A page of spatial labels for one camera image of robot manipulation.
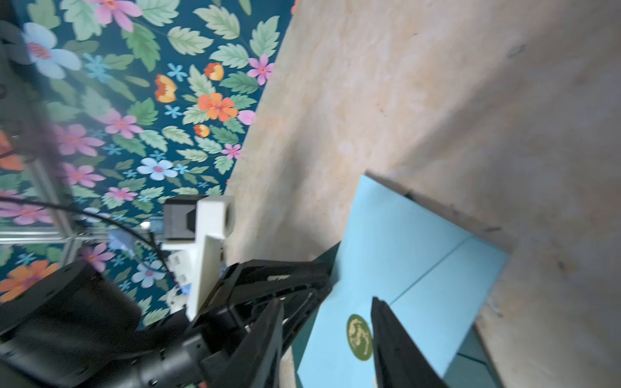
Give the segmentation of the light blue envelope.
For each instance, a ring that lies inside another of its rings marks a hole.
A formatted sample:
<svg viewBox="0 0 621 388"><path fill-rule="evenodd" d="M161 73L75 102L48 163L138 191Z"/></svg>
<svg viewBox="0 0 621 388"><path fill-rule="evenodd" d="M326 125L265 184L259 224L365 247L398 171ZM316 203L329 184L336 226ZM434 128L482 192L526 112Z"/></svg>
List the light blue envelope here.
<svg viewBox="0 0 621 388"><path fill-rule="evenodd" d="M350 287L365 288L368 294L378 293L380 300L383 296L397 297L451 249L468 239L494 247L413 200L362 176L336 252L332 291L340 281L345 281Z"/></svg>

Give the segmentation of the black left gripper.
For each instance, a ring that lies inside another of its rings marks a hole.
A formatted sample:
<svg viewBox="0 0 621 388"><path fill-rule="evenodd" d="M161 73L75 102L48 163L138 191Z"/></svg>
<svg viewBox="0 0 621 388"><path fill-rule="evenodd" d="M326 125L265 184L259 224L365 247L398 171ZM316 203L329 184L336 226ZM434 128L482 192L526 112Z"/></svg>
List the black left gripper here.
<svg viewBox="0 0 621 388"><path fill-rule="evenodd" d="M98 373L98 387L208 387L272 300L282 303L282 357L332 290L332 266L313 262L251 260L227 268L203 314L184 332L170 321L151 329L163 339L140 356Z"/></svg>

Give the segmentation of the dark green envelope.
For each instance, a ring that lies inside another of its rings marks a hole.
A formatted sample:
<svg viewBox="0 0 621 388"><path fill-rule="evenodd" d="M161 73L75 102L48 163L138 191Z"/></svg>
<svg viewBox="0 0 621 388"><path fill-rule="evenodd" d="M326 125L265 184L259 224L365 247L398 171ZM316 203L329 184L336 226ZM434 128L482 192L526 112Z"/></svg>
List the dark green envelope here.
<svg viewBox="0 0 621 388"><path fill-rule="evenodd" d="M498 387L474 322L506 264L503 251L463 241L397 297L383 302L449 387ZM379 387L371 303L378 293L340 281L294 341L300 387Z"/></svg>

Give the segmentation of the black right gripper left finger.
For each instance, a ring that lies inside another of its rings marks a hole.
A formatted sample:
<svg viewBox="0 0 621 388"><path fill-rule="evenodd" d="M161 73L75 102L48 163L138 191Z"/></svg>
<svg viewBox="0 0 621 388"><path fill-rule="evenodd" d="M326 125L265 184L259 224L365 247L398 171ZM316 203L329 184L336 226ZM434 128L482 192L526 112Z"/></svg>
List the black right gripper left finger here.
<svg viewBox="0 0 621 388"><path fill-rule="evenodd" d="M210 386L278 387L283 316L281 301L271 301Z"/></svg>

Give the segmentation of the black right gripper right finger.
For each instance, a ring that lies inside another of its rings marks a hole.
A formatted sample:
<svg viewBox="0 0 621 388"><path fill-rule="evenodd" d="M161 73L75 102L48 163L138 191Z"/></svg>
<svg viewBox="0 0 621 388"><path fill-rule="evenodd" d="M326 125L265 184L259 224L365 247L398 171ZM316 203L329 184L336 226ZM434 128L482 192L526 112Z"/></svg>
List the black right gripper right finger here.
<svg viewBox="0 0 621 388"><path fill-rule="evenodd" d="M381 388L447 388L389 305L374 297L371 307L376 382Z"/></svg>

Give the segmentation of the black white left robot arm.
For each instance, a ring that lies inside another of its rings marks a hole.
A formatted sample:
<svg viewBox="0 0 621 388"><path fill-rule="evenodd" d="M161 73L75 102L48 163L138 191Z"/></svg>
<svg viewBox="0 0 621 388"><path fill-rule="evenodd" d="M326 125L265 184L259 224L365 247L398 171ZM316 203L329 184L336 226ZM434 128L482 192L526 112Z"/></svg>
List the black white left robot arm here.
<svg viewBox="0 0 621 388"><path fill-rule="evenodd" d="M75 262L1 307L4 387L276 387L283 353L331 291L325 263L230 266L194 318L137 304Z"/></svg>

